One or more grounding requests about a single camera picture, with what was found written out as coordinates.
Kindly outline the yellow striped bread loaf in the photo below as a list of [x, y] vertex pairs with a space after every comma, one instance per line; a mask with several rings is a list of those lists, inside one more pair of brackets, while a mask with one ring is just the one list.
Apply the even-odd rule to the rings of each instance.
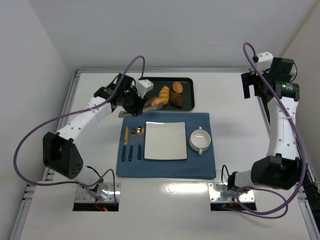
[[159, 92], [159, 97], [163, 100], [164, 105], [167, 105], [170, 99], [170, 89], [164, 85]]

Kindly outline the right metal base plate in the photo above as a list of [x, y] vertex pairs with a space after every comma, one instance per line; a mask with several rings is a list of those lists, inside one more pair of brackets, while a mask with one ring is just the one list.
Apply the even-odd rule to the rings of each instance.
[[[237, 202], [236, 193], [227, 190], [227, 186], [222, 182], [209, 182], [208, 184], [209, 200], [213, 204], [229, 204]], [[240, 193], [238, 199], [243, 204], [255, 203], [253, 190], [247, 193]]]

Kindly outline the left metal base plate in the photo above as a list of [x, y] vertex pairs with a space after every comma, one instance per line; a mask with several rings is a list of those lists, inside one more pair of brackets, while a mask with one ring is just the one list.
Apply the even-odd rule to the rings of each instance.
[[121, 183], [103, 182], [95, 189], [78, 186], [75, 192], [74, 202], [77, 204], [118, 203], [120, 201]]

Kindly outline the round orange bun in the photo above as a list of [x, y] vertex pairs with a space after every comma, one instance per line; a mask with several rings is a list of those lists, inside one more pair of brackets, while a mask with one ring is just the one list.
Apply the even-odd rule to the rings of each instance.
[[151, 101], [151, 106], [157, 106], [159, 104], [163, 104], [164, 100], [161, 97], [155, 97], [152, 101]]

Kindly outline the metal base plate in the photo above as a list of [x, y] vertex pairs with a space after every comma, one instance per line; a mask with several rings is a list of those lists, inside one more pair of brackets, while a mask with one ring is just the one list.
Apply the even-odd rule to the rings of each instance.
[[74, 202], [77, 204], [118, 203], [120, 201], [121, 183], [103, 182], [95, 189], [78, 186], [75, 192]]
[[[208, 184], [209, 200], [213, 204], [229, 204], [237, 202], [236, 193], [227, 190], [227, 186], [222, 182], [209, 182]], [[253, 190], [247, 193], [240, 193], [238, 199], [243, 204], [255, 203]]]

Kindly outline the black rectangular tray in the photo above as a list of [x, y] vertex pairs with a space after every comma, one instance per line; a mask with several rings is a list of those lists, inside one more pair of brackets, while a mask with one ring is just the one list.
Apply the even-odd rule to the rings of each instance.
[[[195, 107], [194, 83], [188, 77], [143, 77], [142, 80], [150, 80], [153, 83], [153, 90], [146, 94], [150, 101], [155, 97], [159, 97], [159, 93], [163, 87], [169, 88], [169, 101], [162, 107], [164, 111], [191, 111]], [[175, 82], [182, 85], [182, 93], [177, 96], [173, 90]]]

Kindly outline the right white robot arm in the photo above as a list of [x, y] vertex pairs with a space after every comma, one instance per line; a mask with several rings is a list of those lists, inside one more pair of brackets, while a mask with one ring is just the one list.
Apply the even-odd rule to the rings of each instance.
[[227, 180], [231, 193], [246, 193], [250, 188], [268, 187], [289, 190], [299, 182], [302, 160], [297, 148], [296, 135], [290, 121], [296, 120], [300, 87], [291, 81], [292, 59], [273, 57], [269, 52], [253, 57], [258, 71], [272, 87], [268, 89], [257, 72], [241, 75], [243, 94], [250, 97], [249, 86], [260, 97], [269, 123], [269, 146], [266, 156], [256, 161], [250, 170], [233, 172]]

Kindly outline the white square plate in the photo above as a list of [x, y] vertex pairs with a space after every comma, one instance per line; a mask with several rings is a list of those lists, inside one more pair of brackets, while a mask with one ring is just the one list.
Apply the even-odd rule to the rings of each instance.
[[185, 122], [151, 122], [145, 126], [144, 158], [157, 161], [187, 159]]

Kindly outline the round bun top right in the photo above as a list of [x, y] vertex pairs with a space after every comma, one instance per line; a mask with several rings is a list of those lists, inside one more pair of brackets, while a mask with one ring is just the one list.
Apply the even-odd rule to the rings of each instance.
[[172, 90], [177, 93], [177, 94], [181, 94], [184, 90], [183, 85], [181, 84], [180, 81], [175, 81], [172, 84]]

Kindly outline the metal tongs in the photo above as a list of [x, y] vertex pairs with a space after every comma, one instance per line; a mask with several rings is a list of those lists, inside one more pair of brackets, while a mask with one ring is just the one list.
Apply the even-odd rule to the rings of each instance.
[[125, 116], [134, 116], [137, 117], [139, 115], [142, 115], [143, 113], [147, 113], [147, 112], [153, 112], [153, 111], [157, 111], [160, 110], [162, 107], [164, 106], [163, 102], [160, 102], [154, 106], [150, 105], [147, 107], [143, 107], [140, 110], [136, 111], [135, 113], [133, 112], [128, 112], [126, 110], [122, 110], [119, 112], [118, 117], [119, 118], [124, 118]]

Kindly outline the blue cloth placemat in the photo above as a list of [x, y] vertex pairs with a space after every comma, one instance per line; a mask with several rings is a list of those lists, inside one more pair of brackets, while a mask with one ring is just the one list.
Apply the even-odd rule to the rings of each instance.
[[122, 160], [125, 130], [131, 127], [146, 126], [146, 122], [170, 123], [184, 122], [186, 138], [192, 132], [202, 127], [211, 134], [210, 114], [208, 112], [149, 112], [140, 116], [125, 116], [122, 121], [118, 145], [116, 174], [124, 178], [176, 178], [212, 180], [216, 177], [214, 147], [199, 155], [187, 143], [187, 159], [183, 160], [152, 160], [144, 156], [138, 159], [139, 137], [134, 138], [132, 160], [129, 161], [130, 146], [125, 150], [125, 160]]

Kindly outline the brown chocolate croissant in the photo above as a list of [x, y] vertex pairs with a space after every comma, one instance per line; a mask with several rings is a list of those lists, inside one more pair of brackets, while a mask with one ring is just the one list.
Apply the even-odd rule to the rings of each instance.
[[170, 93], [169, 101], [172, 105], [182, 109], [184, 107], [184, 99], [181, 94], [178, 94], [174, 91]]

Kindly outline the white two-handled soup bowl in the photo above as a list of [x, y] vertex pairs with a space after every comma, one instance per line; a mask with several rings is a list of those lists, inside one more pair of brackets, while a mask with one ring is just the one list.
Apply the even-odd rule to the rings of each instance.
[[211, 135], [201, 126], [194, 130], [189, 137], [190, 147], [200, 156], [205, 152], [212, 143]]

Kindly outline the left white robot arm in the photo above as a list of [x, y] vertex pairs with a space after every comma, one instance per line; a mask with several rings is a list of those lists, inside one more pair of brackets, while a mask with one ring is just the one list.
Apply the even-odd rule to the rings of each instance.
[[146, 94], [154, 88], [148, 79], [135, 80], [118, 74], [108, 85], [100, 87], [85, 109], [56, 133], [48, 132], [42, 140], [43, 163], [62, 176], [77, 182], [88, 195], [101, 200], [105, 188], [102, 177], [85, 165], [78, 147], [85, 137], [118, 106], [132, 115], [143, 113]]

